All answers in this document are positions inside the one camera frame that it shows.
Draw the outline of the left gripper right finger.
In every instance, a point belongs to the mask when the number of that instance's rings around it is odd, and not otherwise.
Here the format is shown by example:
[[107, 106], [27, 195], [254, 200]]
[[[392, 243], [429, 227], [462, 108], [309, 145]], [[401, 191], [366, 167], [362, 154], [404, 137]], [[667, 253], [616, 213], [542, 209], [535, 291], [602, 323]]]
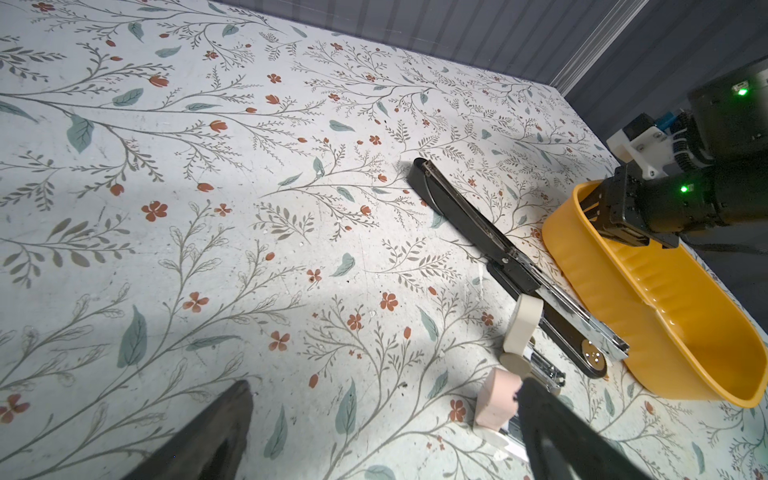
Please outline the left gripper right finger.
[[649, 477], [537, 381], [523, 381], [517, 402], [523, 441], [535, 479]]

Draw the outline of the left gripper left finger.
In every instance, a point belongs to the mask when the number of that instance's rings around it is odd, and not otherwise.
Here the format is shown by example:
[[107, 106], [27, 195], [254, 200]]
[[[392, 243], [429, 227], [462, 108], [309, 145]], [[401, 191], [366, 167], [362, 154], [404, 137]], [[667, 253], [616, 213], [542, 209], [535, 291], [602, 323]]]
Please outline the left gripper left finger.
[[253, 395], [246, 380], [225, 390], [127, 479], [234, 479], [247, 446]]

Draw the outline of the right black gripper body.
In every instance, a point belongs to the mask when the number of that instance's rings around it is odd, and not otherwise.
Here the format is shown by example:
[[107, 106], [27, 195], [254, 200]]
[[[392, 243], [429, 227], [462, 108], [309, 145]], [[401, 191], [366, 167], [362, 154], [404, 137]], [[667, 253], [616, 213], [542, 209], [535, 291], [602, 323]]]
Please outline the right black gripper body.
[[726, 162], [645, 180], [632, 161], [599, 183], [580, 208], [606, 239], [675, 248], [685, 233], [765, 221], [767, 164]]

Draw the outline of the pink small stapler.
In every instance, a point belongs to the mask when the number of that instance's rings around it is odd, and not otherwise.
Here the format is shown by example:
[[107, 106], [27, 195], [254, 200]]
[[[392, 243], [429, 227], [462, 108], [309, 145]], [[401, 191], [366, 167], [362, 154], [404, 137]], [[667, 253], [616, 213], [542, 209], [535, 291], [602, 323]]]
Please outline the pink small stapler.
[[477, 397], [473, 432], [496, 449], [497, 461], [515, 458], [529, 462], [518, 416], [517, 393], [522, 384], [518, 375], [494, 368]]

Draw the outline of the beige small stapler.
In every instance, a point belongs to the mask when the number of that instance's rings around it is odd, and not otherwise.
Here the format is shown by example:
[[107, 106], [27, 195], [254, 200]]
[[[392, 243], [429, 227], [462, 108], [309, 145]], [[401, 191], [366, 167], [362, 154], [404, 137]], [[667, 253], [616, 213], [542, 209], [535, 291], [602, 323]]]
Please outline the beige small stapler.
[[535, 348], [533, 334], [542, 318], [544, 302], [520, 294], [510, 317], [502, 342], [500, 364], [521, 379], [534, 379], [546, 391], [558, 396], [566, 383], [566, 375]]

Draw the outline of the black stapler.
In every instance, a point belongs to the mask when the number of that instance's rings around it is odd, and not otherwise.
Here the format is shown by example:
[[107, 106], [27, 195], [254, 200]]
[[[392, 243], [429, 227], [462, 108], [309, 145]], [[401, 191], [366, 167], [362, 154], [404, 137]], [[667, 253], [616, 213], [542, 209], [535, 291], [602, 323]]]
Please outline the black stapler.
[[407, 182], [479, 250], [488, 272], [510, 296], [517, 299], [526, 294], [543, 302], [539, 326], [587, 377], [602, 378], [609, 361], [629, 358], [629, 344], [551, 280], [466, 200], [433, 162], [415, 159]]

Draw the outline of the yellow plastic tray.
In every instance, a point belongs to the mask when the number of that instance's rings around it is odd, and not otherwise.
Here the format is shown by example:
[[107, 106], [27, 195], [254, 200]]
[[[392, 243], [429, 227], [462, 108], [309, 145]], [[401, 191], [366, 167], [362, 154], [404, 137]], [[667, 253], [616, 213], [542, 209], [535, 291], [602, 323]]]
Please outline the yellow plastic tray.
[[580, 206], [597, 185], [575, 186], [542, 236], [585, 307], [628, 343], [627, 368], [659, 397], [756, 407], [767, 350], [753, 322], [684, 247], [602, 238]]

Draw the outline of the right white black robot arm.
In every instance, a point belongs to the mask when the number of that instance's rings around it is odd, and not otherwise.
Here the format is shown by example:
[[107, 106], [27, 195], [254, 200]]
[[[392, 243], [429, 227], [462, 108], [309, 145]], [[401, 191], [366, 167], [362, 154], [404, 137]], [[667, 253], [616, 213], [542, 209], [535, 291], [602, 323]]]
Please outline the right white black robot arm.
[[675, 248], [691, 231], [767, 218], [767, 61], [688, 94], [689, 109], [640, 114], [608, 140], [613, 176], [580, 202], [604, 238]]

